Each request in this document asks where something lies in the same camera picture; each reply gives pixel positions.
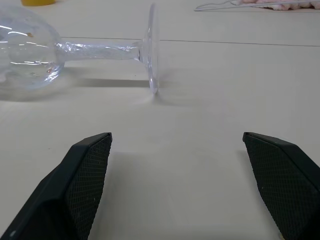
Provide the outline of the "clear plastic wine glass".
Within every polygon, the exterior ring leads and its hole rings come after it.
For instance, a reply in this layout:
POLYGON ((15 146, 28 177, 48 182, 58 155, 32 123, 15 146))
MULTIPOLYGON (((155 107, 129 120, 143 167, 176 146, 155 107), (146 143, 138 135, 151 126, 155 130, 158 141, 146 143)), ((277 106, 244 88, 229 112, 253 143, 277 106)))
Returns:
POLYGON ((130 45, 63 41, 58 32, 32 11, 0 4, 0 90, 34 90, 51 84, 68 61, 136 60, 144 64, 153 94, 159 89, 158 10, 149 9, 142 40, 130 45))

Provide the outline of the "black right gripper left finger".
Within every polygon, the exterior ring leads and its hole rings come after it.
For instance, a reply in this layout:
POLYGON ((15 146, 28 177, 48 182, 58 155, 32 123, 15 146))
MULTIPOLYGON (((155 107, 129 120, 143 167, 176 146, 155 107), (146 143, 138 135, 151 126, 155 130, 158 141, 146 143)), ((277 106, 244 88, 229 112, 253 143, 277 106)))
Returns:
POLYGON ((102 198, 112 134, 71 146, 43 178, 0 240, 88 240, 102 198))

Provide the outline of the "pink cloth on hanger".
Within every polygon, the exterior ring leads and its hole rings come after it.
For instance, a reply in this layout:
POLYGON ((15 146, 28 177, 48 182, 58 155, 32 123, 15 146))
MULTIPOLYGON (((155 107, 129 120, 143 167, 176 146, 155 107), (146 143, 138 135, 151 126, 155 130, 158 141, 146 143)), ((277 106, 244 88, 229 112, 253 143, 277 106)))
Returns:
POLYGON ((234 0, 222 0, 222 2, 213 2, 206 3, 197 6, 194 11, 195 12, 209 12, 214 10, 226 10, 226 9, 235 9, 235 8, 254 8, 253 4, 245 4, 245 5, 234 5, 232 4, 234 0))

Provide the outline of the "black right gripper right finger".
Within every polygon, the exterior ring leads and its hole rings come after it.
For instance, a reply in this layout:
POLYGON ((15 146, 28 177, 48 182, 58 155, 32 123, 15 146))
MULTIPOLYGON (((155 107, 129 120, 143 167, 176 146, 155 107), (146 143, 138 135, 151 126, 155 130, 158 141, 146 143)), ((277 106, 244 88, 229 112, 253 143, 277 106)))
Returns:
POLYGON ((245 132, 259 194, 284 240, 320 240, 320 167, 297 145, 245 132))

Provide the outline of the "pink fluffy cloth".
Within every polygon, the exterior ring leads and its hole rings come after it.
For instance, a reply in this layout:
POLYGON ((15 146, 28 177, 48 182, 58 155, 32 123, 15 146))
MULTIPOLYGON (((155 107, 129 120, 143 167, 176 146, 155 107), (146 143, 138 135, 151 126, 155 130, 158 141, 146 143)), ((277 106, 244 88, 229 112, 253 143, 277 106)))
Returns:
POLYGON ((289 11, 303 8, 320 10, 320 0, 233 0, 233 5, 250 5, 254 8, 268 8, 274 11, 289 11))

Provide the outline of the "yellow cup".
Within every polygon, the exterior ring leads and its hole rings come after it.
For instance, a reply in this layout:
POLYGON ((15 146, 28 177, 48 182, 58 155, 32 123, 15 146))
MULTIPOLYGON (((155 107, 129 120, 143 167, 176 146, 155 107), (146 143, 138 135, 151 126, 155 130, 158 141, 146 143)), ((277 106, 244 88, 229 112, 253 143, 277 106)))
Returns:
POLYGON ((20 0, 23 6, 40 7, 56 3, 56 0, 20 0))

